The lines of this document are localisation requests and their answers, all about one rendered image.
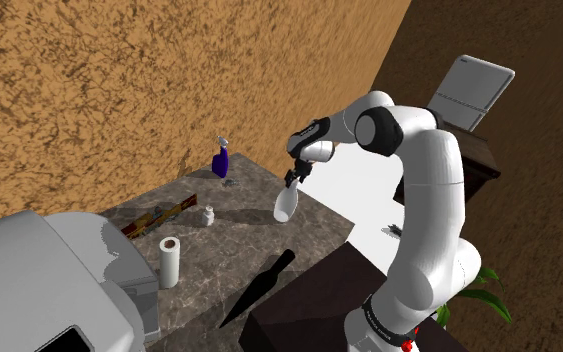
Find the dark wooden cabinet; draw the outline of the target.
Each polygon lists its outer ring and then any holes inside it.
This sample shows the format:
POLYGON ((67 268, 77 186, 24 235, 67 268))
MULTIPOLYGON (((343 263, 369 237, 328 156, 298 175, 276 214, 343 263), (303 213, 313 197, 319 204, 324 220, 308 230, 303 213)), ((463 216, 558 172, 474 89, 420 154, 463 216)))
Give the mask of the dark wooden cabinet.
POLYGON ((499 178, 501 171, 486 139, 449 123, 444 127, 457 138, 459 144, 464 170, 465 201, 468 202, 487 181, 499 178))

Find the green leafy plant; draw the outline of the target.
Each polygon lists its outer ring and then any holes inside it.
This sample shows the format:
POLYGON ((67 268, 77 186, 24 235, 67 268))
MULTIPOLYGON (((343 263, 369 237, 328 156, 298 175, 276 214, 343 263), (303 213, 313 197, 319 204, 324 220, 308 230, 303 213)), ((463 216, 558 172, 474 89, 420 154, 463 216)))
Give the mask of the green leafy plant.
MULTIPOLYGON (((473 284, 484 284, 487 279, 496 280, 502 291, 505 291, 504 285, 496 272, 490 268, 481 267, 476 278, 472 281, 473 284)), ((468 289, 465 288, 456 294, 456 297, 471 298, 482 301, 491 308, 493 308, 508 324, 512 323, 512 316, 502 302, 502 300, 495 294, 484 289, 468 289)), ((443 304, 436 309, 433 313, 434 319, 442 328, 446 328, 447 322, 451 316, 451 312, 447 304, 443 304)))

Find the grey refrigerator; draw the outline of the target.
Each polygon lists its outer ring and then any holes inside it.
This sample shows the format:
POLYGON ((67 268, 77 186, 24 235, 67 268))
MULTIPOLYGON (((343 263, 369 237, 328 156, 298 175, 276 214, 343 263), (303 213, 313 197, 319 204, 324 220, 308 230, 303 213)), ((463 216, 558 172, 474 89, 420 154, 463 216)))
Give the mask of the grey refrigerator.
POLYGON ((469 55, 452 64, 427 107, 443 120, 473 131, 508 85, 515 71, 469 55))

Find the red and yellow flat bar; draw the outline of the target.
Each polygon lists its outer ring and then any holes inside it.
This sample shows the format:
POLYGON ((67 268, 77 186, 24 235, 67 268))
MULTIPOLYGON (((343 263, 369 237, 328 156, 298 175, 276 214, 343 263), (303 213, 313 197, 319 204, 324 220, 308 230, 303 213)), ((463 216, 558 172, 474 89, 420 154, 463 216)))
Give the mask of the red and yellow flat bar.
POLYGON ((197 203, 198 196, 193 194, 168 210, 157 206, 153 213, 146 213, 122 228, 121 233, 130 240, 136 239, 139 236, 145 236, 162 226, 165 222, 175 219, 183 211, 195 206, 197 203))

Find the white paper towel roll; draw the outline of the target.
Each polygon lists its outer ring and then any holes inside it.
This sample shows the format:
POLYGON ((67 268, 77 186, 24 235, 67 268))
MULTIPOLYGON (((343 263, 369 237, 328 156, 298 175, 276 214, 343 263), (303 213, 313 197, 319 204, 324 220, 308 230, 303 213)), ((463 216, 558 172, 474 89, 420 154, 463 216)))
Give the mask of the white paper towel roll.
POLYGON ((161 289, 173 288, 179 281, 180 241, 165 237, 159 242, 159 285, 161 289))

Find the white bottle-shaped vase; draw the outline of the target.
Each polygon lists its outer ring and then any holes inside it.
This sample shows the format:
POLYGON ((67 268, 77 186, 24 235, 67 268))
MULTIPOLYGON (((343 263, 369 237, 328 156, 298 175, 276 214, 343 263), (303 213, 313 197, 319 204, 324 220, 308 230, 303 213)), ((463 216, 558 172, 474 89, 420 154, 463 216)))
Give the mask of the white bottle-shaped vase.
POLYGON ((298 183, 298 180, 294 180, 289 187, 284 187, 277 196, 273 211, 276 221, 286 223, 294 214, 298 204, 298 183))

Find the large white appliance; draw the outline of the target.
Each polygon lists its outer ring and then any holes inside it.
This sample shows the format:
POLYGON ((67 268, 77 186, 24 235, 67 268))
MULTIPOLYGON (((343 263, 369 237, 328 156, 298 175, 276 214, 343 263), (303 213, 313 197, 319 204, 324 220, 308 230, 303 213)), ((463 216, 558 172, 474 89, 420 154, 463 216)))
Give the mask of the large white appliance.
POLYGON ((158 278, 105 217, 0 219, 0 352, 146 352, 158 278))

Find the blue spray bottle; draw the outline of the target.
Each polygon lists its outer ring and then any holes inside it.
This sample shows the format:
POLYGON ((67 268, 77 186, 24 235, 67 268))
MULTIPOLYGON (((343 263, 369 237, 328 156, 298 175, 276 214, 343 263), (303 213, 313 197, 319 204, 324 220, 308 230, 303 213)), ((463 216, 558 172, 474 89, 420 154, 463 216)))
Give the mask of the blue spray bottle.
POLYGON ((218 137, 220 146, 219 153, 212 158, 212 172, 220 178, 225 178, 228 172, 229 158, 228 158, 228 141, 222 136, 218 137))

